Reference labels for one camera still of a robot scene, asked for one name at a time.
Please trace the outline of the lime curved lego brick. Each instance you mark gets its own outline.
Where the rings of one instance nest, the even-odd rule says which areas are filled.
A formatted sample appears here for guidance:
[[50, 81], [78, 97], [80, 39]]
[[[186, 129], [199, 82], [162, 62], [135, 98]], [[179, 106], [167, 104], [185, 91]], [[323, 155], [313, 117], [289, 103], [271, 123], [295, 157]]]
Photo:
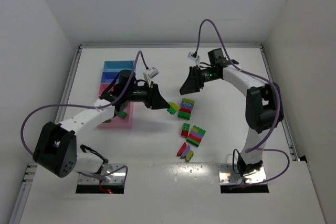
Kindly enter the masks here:
[[176, 110], [176, 111], [178, 111], [179, 110], [179, 106], [176, 104], [176, 103], [174, 103], [174, 102], [169, 102], [169, 104], [170, 104], [170, 106], [174, 109], [174, 110]]

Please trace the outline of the dark green lego brick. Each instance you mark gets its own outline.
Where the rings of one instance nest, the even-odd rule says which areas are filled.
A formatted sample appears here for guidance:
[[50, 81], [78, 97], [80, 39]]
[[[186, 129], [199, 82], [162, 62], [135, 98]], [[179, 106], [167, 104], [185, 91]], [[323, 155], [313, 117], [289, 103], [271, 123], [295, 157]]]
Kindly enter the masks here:
[[170, 108], [167, 109], [167, 111], [168, 111], [168, 113], [171, 114], [171, 115], [175, 115], [176, 112], [177, 112], [177, 110], [176, 110], [174, 107], [172, 107], [172, 106], [170, 106]]

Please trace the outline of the purple flower lego brick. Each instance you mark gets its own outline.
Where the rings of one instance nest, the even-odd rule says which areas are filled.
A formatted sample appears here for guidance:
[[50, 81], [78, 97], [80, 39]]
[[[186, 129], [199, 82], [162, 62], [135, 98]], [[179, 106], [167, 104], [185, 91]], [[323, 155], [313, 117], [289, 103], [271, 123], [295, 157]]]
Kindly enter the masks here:
[[189, 109], [192, 110], [193, 109], [193, 104], [189, 103], [189, 102], [182, 102], [181, 103], [181, 109]]

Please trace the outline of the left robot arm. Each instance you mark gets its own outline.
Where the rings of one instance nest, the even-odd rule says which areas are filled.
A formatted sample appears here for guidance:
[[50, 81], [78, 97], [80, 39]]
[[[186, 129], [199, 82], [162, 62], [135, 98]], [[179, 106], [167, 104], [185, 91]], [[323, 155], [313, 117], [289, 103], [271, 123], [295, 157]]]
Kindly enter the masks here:
[[108, 159], [80, 140], [94, 128], [116, 117], [129, 102], [142, 102], [148, 109], [169, 109], [156, 83], [138, 85], [132, 70], [121, 70], [91, 106], [59, 123], [46, 123], [33, 152], [33, 160], [56, 176], [63, 178], [71, 172], [102, 179], [111, 175], [102, 169]]

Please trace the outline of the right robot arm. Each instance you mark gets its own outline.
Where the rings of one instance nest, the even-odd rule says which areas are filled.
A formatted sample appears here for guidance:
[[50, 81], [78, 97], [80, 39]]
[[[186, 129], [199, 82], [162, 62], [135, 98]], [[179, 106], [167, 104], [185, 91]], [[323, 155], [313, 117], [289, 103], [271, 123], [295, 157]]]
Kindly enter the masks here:
[[222, 49], [208, 52], [209, 67], [190, 67], [180, 94], [199, 92], [204, 83], [222, 79], [233, 85], [246, 98], [245, 119], [249, 126], [244, 148], [238, 153], [236, 172], [240, 176], [260, 170], [263, 151], [271, 130], [283, 119], [280, 89], [276, 83], [259, 81], [255, 76], [238, 70], [235, 60], [229, 60]]

